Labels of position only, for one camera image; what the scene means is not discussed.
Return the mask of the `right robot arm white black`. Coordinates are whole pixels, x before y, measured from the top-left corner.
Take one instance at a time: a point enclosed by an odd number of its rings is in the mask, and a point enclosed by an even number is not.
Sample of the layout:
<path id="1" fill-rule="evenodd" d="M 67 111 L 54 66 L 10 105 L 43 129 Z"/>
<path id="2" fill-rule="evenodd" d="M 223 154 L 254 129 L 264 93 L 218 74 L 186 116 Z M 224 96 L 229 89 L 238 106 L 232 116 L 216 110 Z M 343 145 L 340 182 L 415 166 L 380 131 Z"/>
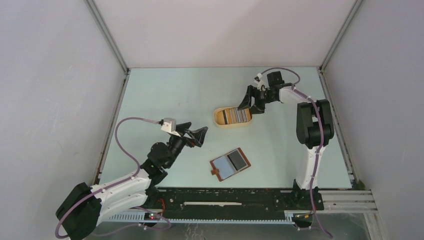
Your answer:
<path id="1" fill-rule="evenodd" d="M 315 100 L 298 90 L 296 82 L 285 82 L 283 70 L 282 67 L 272 67 L 258 73 L 238 108 L 258 115 L 265 112 L 266 104 L 273 102 L 291 103 L 296 107 L 296 137 L 304 146 L 305 160 L 295 178 L 300 190 L 291 194 L 290 201 L 295 208 L 304 209 L 311 202 L 311 196 L 305 190 L 318 185 L 322 154 L 335 135 L 334 122 L 329 101 Z"/>

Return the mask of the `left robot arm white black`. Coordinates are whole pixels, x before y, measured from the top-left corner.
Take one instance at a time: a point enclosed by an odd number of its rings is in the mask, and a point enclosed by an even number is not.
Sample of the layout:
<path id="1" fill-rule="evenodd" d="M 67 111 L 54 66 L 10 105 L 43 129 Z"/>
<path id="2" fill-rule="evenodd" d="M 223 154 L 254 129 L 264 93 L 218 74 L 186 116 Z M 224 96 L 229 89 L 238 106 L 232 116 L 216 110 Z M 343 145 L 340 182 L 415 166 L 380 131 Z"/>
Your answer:
<path id="1" fill-rule="evenodd" d="M 121 150 L 136 164 L 136 170 L 103 184 L 77 184 L 56 210 L 58 239 L 82 240 L 104 220 L 122 211 L 144 206 L 153 208 L 159 198 L 156 186 L 168 175 L 184 147 L 202 147 L 208 127 L 191 130 L 191 122 L 177 124 L 173 118 L 152 121 L 169 134 L 167 142 L 154 143 L 147 159 L 140 163 L 124 148 Z"/>

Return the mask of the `brown leather card holder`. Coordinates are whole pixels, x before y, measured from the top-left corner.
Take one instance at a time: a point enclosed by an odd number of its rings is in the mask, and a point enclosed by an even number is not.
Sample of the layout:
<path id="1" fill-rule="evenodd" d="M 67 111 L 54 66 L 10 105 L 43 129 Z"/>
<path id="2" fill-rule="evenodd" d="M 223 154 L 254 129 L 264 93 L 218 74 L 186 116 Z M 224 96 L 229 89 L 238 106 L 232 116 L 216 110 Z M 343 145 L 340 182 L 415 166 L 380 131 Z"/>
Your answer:
<path id="1" fill-rule="evenodd" d="M 233 152 L 234 150 L 239 150 L 241 152 L 241 154 L 243 155 L 243 157 L 245 158 L 245 160 L 247 161 L 248 166 L 245 167 L 244 169 L 241 169 L 239 171 L 235 170 L 232 163 L 230 162 L 229 158 L 228 158 L 228 154 Z M 215 159 L 212 159 L 210 162 L 210 165 L 212 167 L 210 173 L 212 176 L 216 176 L 217 179 L 222 182 L 248 168 L 251 167 L 251 163 L 248 160 L 248 158 L 246 157 L 245 153 L 243 152 L 243 150 L 238 147 L 235 148 L 227 153 L 225 153 L 224 155 L 221 155 Z"/>

